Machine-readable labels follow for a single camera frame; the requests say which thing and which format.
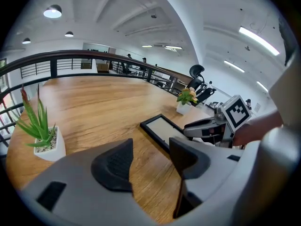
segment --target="office chair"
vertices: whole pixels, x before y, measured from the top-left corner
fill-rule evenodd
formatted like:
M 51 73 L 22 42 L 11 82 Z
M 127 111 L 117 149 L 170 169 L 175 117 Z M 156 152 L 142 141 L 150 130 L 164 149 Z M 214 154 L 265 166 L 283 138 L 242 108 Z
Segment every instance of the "office chair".
M 212 89 L 212 88 L 205 89 L 205 91 L 197 97 L 197 99 L 198 99 L 197 104 L 200 104 L 204 100 L 208 99 L 211 95 L 213 95 L 215 93 L 215 91 L 216 91 L 216 89 Z
M 189 82 L 188 88 L 193 87 L 194 89 L 197 89 L 200 85 L 205 83 L 204 77 L 201 75 L 204 70 L 204 67 L 201 65 L 194 65 L 190 68 L 189 74 L 193 79 Z

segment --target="white flower pot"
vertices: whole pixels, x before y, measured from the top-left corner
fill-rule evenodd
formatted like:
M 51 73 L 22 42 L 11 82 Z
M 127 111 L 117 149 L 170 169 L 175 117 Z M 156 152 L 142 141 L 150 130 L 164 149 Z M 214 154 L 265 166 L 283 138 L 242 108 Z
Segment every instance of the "white flower pot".
M 191 103 L 189 102 L 188 104 L 185 104 L 185 105 L 182 105 L 182 102 L 180 101 L 178 103 L 178 106 L 177 106 L 177 112 L 182 114 L 182 115 L 185 115 L 189 112 L 189 110 L 191 109 Z
M 46 160 L 46 161 L 57 161 L 66 155 L 65 142 L 59 127 L 57 127 L 56 132 L 56 147 L 52 150 L 46 152 L 36 152 L 36 147 L 33 149 L 33 154 Z

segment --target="wooden tabletop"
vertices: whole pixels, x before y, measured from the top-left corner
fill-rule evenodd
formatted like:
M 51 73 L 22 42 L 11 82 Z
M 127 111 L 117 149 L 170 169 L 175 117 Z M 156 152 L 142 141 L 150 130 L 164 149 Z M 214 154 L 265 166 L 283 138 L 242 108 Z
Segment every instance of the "wooden tabletop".
M 180 176 L 168 155 L 140 128 L 139 124 L 163 114 L 175 124 L 209 117 L 192 107 L 183 116 L 176 112 L 176 97 L 141 79 L 82 76 L 48 80 L 40 88 L 47 107 L 48 123 L 59 126 L 66 154 L 111 141 L 132 138 L 134 159 L 130 168 L 137 203 L 158 223 L 173 221 L 180 189 Z M 32 101 L 37 111 L 37 97 Z M 28 123 L 26 112 L 21 118 Z M 16 126 L 7 154 L 7 173 L 17 189 L 48 168 L 53 162 L 33 155 L 34 138 Z

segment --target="ceiling light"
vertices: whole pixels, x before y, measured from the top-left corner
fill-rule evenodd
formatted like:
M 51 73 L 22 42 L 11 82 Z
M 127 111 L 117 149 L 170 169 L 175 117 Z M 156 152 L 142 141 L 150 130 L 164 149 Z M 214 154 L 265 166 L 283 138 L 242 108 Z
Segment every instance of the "ceiling light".
M 31 43 L 30 39 L 29 38 L 26 38 L 23 40 L 22 42 L 23 44 L 28 44 L 28 43 Z
M 261 84 L 259 81 L 257 81 L 257 84 L 259 84 L 265 91 L 267 91 L 268 92 L 268 89 L 267 88 L 265 88 L 264 86 L 263 86 L 263 84 Z
M 173 52 L 176 52 L 177 50 L 175 50 L 174 48 L 165 48 L 165 49 L 168 49 L 170 51 L 173 51 Z
M 236 65 L 234 65 L 234 64 L 232 64 L 232 63 L 230 63 L 230 62 L 228 62 L 227 60 L 225 60 L 224 63 L 225 63 L 225 64 L 228 64 L 228 65 L 230 65 L 230 66 L 232 66 L 233 68 L 236 68 L 237 70 L 241 71 L 242 73 L 245 72 L 244 70 L 242 70 L 241 68 L 237 67 Z
M 271 46 L 266 40 L 262 39 L 255 33 L 245 29 L 244 27 L 240 27 L 239 32 L 250 37 L 251 39 L 254 39 L 256 42 L 260 43 L 262 46 L 264 46 L 266 49 L 268 49 L 273 55 L 278 55 L 279 52 Z
M 44 12 L 45 17 L 58 18 L 62 16 L 62 9 L 59 5 L 51 5 Z
M 175 48 L 175 49 L 182 49 L 182 47 L 177 47 L 177 46 L 165 46 L 165 48 Z
M 69 31 L 65 34 L 65 37 L 73 37 L 73 33 L 71 31 Z

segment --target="black office chair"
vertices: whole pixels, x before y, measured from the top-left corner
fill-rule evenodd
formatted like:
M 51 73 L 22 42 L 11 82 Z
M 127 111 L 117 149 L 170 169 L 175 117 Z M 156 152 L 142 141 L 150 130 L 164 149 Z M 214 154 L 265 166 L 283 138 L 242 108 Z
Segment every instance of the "black office chair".
M 204 77 L 201 75 L 204 70 L 204 67 L 201 65 L 194 65 L 190 68 L 189 74 L 193 79 L 189 82 L 188 88 L 193 87 L 194 89 L 197 89 L 200 85 L 205 83 Z
M 200 93 L 203 93 L 206 89 L 207 89 L 207 85 L 206 84 L 202 84 L 201 88 L 196 91 L 196 94 L 198 95 Z
M 197 97 L 198 104 L 200 104 L 204 100 L 208 99 L 211 95 L 213 95 L 215 93 L 215 91 L 216 91 L 216 89 L 212 89 L 212 88 L 205 89 L 205 91 Z

